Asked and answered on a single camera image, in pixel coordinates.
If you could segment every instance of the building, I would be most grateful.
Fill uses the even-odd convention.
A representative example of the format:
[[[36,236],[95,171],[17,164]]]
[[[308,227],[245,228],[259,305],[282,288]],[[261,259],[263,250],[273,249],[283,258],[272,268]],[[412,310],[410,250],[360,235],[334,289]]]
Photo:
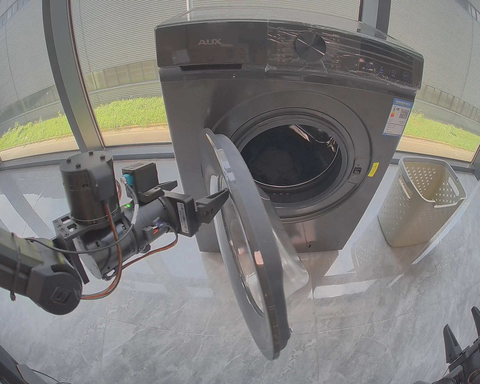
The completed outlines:
[[[41,0],[0,0],[0,135],[62,111],[48,61]],[[480,134],[480,4],[392,0],[389,34],[425,57],[415,109]],[[276,6],[358,18],[358,0],[193,0],[201,6]],[[75,40],[93,106],[160,96],[154,27],[185,0],[72,0]]]

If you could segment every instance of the washing machine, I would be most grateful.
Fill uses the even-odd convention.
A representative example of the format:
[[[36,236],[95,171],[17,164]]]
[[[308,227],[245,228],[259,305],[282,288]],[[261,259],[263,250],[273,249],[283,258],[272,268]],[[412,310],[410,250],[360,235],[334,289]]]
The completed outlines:
[[[308,281],[297,253],[344,247],[398,145],[423,58],[360,22],[256,7],[193,9],[155,40],[183,190],[229,193],[199,249],[221,251],[253,339],[275,359]]]
[[[155,39],[185,193],[207,192],[209,128],[236,146],[298,252],[342,249],[396,150],[422,56],[366,24],[285,9],[193,9]],[[219,251],[213,224],[196,237]]]

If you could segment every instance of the marble floor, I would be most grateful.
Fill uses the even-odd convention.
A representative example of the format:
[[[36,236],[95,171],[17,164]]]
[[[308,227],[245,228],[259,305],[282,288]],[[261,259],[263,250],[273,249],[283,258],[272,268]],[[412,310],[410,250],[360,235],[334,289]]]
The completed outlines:
[[[124,165],[115,164],[117,176]],[[178,178],[173,160],[157,168],[162,181]],[[479,184],[459,174],[468,199],[449,223],[428,243],[391,248],[376,214],[395,173],[390,166],[344,249],[302,255],[309,283],[296,293],[293,335],[275,361],[253,343],[221,256],[200,253],[185,237],[125,270],[109,297],[65,316],[24,297],[11,302],[1,291],[0,345],[72,384],[437,380],[446,369],[445,324],[463,347],[476,338],[470,308],[480,306]],[[0,206],[0,226],[52,237],[52,219],[68,212],[58,168],[0,172]],[[105,285],[93,279],[84,292]]]

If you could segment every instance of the control panel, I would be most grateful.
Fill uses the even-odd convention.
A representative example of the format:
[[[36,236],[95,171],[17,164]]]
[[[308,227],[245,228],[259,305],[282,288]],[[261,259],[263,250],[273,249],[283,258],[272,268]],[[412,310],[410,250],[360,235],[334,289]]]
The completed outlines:
[[[423,57],[363,32],[269,20],[168,24],[155,30],[157,63],[194,72],[258,66],[292,80],[332,74],[419,90]]]
[[[268,64],[420,88],[423,58],[361,34],[306,25],[268,24]]]

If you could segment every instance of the laundry basket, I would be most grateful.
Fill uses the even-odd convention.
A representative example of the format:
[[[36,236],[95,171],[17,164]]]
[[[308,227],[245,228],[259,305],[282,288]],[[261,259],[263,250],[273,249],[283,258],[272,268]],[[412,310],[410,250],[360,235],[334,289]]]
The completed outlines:
[[[446,161],[402,157],[378,214],[388,244],[403,247],[430,240],[465,198]]]

